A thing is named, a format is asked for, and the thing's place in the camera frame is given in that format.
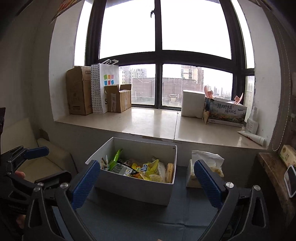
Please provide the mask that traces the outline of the left hand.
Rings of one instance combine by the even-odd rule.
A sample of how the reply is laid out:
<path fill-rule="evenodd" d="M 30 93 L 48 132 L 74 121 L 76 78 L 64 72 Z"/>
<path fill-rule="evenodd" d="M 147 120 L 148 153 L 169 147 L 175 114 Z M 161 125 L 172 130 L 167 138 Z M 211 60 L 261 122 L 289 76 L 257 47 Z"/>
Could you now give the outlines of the left hand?
<path fill-rule="evenodd" d="M 26 176 L 25 173 L 22 171 L 15 171 L 15 174 L 22 179 L 24 179 Z"/>

